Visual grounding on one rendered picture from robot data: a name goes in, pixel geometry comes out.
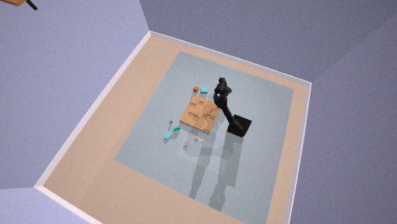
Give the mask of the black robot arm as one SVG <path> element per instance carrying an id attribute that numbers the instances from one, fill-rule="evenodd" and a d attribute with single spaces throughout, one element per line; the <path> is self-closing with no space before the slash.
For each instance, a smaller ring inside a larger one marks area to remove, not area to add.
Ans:
<path id="1" fill-rule="evenodd" d="M 239 132 L 243 132 L 243 128 L 242 128 L 242 124 L 238 121 L 235 121 L 235 119 L 233 118 L 228 106 L 227 106 L 227 97 L 226 94 L 228 91 L 228 87 L 227 87 L 227 82 L 226 79 L 224 77 L 221 77 L 219 79 L 219 84 L 217 84 L 217 87 L 214 90 L 214 103 L 217 105 L 218 108 L 222 109 L 223 113 L 226 116 L 226 119 L 229 121 L 229 126 L 230 126 L 230 132 L 232 134 L 236 134 Z M 221 95 L 219 97 L 217 97 L 217 94 L 223 93 L 224 95 Z"/>

